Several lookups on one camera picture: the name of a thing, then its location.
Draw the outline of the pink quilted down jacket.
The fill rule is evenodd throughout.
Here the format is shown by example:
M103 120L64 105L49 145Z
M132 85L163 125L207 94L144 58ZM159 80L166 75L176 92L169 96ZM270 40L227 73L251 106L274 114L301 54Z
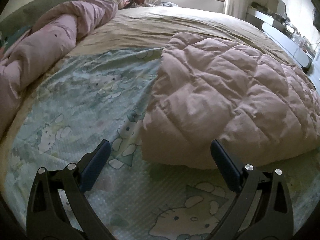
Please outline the pink quilted down jacket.
M297 66L177 33L162 51L140 134L150 163L214 169L217 140L243 162L266 165L319 146L319 95Z

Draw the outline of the light blue cartoon bed sheet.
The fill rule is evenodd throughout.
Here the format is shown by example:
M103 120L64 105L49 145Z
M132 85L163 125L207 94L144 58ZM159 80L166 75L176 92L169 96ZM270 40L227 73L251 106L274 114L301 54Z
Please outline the light blue cartoon bed sheet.
M117 239L205 239L232 203L217 170L149 163L143 123L161 48L70 56L35 92L10 146L3 197L18 224L40 167L60 170L106 139L110 157L85 193Z

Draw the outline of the white desk with rounded panels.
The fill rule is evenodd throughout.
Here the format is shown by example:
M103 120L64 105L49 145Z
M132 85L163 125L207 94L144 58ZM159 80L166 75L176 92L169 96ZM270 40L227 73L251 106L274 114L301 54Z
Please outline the white desk with rounded panels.
M246 21L271 38L278 44L293 61L298 64L306 74L311 67L311 59L306 53L303 41L296 43L292 38L285 34L286 28L277 22L273 17L258 11L249 6L246 12Z

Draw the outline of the rolled pink duvet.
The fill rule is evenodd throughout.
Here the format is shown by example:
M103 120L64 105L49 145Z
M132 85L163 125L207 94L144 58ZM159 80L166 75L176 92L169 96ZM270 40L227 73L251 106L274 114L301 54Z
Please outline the rolled pink duvet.
M13 121L26 88L76 43L116 15L114 0L67 1L48 10L1 60L1 133Z

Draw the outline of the grey upholstered headboard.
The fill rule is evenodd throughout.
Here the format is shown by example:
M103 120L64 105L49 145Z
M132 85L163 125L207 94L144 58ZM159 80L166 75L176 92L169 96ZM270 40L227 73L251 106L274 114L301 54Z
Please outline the grey upholstered headboard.
M2 37L11 36L19 29L32 26L45 12L60 3L77 0L33 0L1 20Z

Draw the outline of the tan bed sheet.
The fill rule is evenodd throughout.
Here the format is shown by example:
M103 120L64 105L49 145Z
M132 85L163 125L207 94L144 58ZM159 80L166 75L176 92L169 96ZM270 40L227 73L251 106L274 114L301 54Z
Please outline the tan bed sheet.
M251 46L281 63L294 63L280 46L248 22L217 12L181 7L120 10L112 20L78 42L69 56L120 48L164 47L180 32L224 38Z

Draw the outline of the black wall television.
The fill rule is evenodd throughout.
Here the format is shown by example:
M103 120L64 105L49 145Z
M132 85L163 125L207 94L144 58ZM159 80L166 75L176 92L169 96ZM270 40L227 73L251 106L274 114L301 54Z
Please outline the black wall television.
M317 8L313 10L313 26L320 32L320 13Z

